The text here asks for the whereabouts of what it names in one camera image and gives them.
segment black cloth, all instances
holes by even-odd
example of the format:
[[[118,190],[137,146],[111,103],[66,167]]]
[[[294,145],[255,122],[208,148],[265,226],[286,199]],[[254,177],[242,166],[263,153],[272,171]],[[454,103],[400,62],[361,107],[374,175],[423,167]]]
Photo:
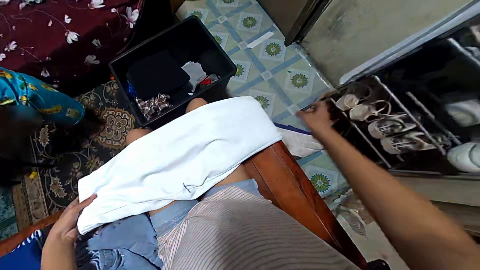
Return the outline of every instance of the black cloth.
[[[167,50],[137,61],[128,68],[127,79],[143,100],[183,87],[190,76]]]

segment shoe rack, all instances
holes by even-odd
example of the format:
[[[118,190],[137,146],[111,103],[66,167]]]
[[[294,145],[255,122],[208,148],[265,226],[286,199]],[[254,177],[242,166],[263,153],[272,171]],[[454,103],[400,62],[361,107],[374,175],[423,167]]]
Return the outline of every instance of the shoe rack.
[[[447,111],[451,104],[480,100],[480,15],[354,78],[326,99],[338,100],[352,91],[358,91],[360,97],[370,89],[373,94],[360,103],[388,101],[391,114],[406,114],[416,124],[414,130],[422,132],[434,146],[391,154],[379,139],[373,138],[367,122],[353,121],[348,111],[332,106],[332,117],[336,119],[333,127],[360,152],[397,175],[480,180],[479,174],[461,172],[446,158],[449,149],[480,139],[480,123],[461,125]],[[448,143],[437,141],[438,135]]]
[[[352,91],[366,91],[370,89],[372,95],[360,103],[371,103],[376,100],[386,100],[392,106],[392,112],[406,113],[411,122],[417,127],[414,131],[423,132],[435,146],[435,149],[413,151],[403,154],[391,154],[384,150],[380,140],[373,138],[367,130],[370,122],[351,120],[347,111],[333,107],[333,127],[349,142],[359,149],[362,154],[397,175],[458,175],[459,172],[446,159],[448,149],[462,144],[462,141],[453,132],[448,130],[440,120],[425,106],[414,93],[399,91],[395,84],[390,85],[382,81],[377,75],[372,75],[351,82],[329,95],[328,99],[338,100],[344,94]],[[443,134],[450,142],[447,147],[435,139],[433,134]]]

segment black plastic bin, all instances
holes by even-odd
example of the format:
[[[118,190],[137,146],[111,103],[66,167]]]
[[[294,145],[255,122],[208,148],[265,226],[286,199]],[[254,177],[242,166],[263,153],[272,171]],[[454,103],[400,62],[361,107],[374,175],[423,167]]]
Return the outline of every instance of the black plastic bin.
[[[138,108],[135,99],[128,94],[126,73],[133,63],[163,50],[168,50],[180,66],[189,61],[198,62],[207,75],[216,74],[220,79],[208,86],[199,85],[193,96],[188,95],[191,91],[185,87],[173,90],[170,94],[173,108],[147,121]],[[183,115],[188,103],[194,98],[204,98],[208,102],[227,98],[225,88],[230,77],[237,70],[232,60],[215,41],[204,24],[194,16],[147,39],[121,54],[108,65],[118,82],[120,92],[129,101],[128,104],[137,123],[140,126],[148,125],[152,128],[158,128]],[[162,81],[168,79],[159,74],[158,84],[152,87],[158,87],[160,91]]]

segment blue shorts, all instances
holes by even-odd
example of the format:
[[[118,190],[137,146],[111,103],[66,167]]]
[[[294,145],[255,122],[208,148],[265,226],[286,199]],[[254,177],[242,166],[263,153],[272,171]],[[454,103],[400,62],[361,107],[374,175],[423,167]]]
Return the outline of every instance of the blue shorts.
[[[210,197],[211,195],[229,186],[236,186],[254,195],[262,197],[262,195],[260,195],[260,192],[258,192],[257,182],[255,182],[254,179],[248,179],[232,184],[212,187],[204,194],[204,198]],[[169,207],[151,216],[150,221],[152,222],[153,228],[155,229],[156,236],[160,237],[170,232],[173,227],[180,223],[180,221],[185,218],[188,212],[199,202],[199,200],[177,201]]]

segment human arm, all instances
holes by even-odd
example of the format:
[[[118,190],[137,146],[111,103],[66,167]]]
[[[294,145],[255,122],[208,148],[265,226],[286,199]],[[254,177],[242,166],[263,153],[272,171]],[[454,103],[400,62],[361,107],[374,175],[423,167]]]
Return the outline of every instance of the human arm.
[[[297,114],[337,164],[399,255],[413,269],[470,270],[480,250],[462,228],[428,200],[360,154],[331,126],[327,105]]]
[[[53,225],[42,250],[42,270],[76,270],[75,240],[78,236],[77,220],[80,211],[88,206],[96,194],[79,203],[71,202]]]

